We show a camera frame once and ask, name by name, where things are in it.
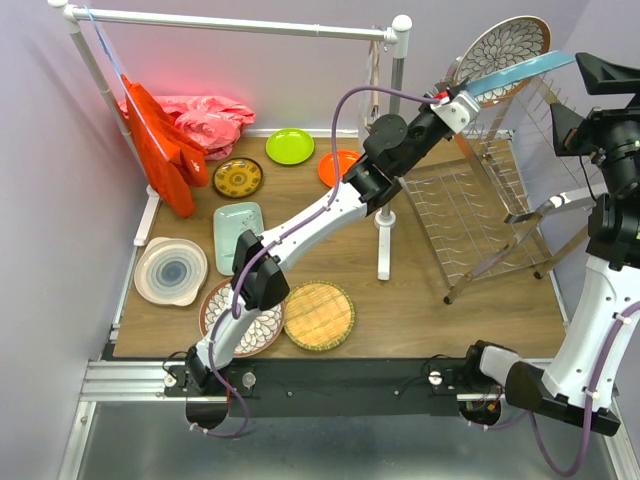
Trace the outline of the teal scalloped plate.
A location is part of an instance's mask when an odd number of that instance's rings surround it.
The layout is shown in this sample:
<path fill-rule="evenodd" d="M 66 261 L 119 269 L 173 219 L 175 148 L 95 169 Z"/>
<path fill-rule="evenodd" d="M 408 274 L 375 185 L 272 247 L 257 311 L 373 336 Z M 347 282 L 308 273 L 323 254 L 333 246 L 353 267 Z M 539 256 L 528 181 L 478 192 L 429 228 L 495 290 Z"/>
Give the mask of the teal scalloped plate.
<path fill-rule="evenodd" d="M 466 84 L 464 89 L 470 95 L 478 97 L 498 88 L 517 84 L 531 77 L 556 70 L 574 61 L 574 55 L 561 51 L 551 51 L 471 81 Z"/>

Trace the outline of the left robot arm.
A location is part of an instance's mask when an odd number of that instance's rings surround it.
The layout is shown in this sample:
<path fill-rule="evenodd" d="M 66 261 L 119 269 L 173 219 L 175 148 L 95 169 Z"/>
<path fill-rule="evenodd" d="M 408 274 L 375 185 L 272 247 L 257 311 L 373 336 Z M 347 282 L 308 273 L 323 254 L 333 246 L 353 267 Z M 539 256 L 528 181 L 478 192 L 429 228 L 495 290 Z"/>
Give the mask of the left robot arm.
<path fill-rule="evenodd" d="M 260 235 L 245 231 L 238 237 L 231 290 L 222 311 L 186 356 L 187 382 L 197 393 L 209 395 L 220 387 L 221 369 L 231 363 L 253 321 L 288 296 L 286 274 L 308 250 L 388 204 L 401 189 L 401 177 L 442 139 L 461 132 L 481 110 L 462 88 L 415 100 L 419 113 L 411 122 L 397 114 L 374 122 L 363 155 L 319 200 Z"/>

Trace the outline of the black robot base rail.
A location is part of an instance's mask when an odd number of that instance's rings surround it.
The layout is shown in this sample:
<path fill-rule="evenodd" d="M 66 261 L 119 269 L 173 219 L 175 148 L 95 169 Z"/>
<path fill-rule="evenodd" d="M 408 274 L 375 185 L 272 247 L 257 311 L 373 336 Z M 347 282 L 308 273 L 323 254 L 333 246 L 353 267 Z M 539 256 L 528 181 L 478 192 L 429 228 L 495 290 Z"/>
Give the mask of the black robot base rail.
<path fill-rule="evenodd" d="M 462 358 L 241 358 L 202 379 L 183 362 L 167 367 L 164 393 L 219 401 L 253 417 L 468 416 L 492 424 L 506 391 Z"/>

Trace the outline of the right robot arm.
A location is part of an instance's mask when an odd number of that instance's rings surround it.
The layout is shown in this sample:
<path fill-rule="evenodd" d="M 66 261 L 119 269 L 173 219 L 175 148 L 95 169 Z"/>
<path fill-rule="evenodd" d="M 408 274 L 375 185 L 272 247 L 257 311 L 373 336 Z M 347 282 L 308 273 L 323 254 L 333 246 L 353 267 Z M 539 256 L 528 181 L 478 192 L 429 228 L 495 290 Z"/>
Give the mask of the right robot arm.
<path fill-rule="evenodd" d="M 485 341 L 467 351 L 460 379 L 480 392 L 502 386 L 509 405 L 588 431 L 613 436 L 614 380 L 639 323 L 639 72 L 586 52 L 551 52 L 467 86 L 473 95 L 576 62 L 591 95 L 629 94 L 620 109 L 582 117 L 552 103 L 557 156 L 589 156 L 605 191 L 589 216 L 585 281 L 579 305 L 557 355 L 540 369 L 516 352 Z"/>

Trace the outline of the large floral ceramic plate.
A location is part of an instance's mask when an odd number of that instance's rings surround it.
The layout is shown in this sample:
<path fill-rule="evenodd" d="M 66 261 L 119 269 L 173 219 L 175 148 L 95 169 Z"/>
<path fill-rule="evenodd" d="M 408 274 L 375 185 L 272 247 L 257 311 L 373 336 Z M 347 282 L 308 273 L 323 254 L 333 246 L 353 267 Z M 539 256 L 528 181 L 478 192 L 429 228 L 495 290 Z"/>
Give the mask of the large floral ceramic plate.
<path fill-rule="evenodd" d="M 472 82 L 518 63 L 546 54 L 551 45 L 548 24 L 539 17 L 517 16 L 483 33 L 454 62 L 450 84 Z"/>

